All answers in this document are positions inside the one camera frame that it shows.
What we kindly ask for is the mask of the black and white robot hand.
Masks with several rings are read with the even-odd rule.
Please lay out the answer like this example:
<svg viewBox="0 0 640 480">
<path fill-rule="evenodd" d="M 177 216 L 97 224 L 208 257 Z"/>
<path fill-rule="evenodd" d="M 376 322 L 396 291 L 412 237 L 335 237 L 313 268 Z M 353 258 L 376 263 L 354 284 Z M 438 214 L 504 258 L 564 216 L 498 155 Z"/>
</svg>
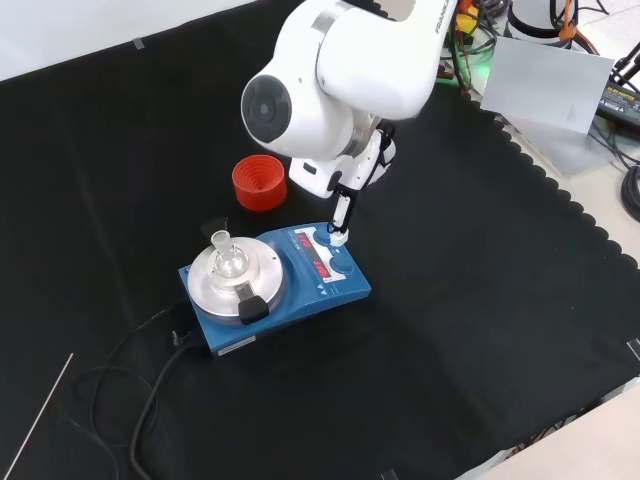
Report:
<svg viewBox="0 0 640 480">
<path fill-rule="evenodd" d="M 394 134 L 395 125 L 383 120 L 355 157 L 341 155 L 329 161 L 291 159 L 289 177 L 295 184 L 319 198 L 337 196 L 334 214 L 326 227 L 331 246 L 340 247 L 347 242 L 359 193 L 390 168 L 396 153 Z"/>
</svg>

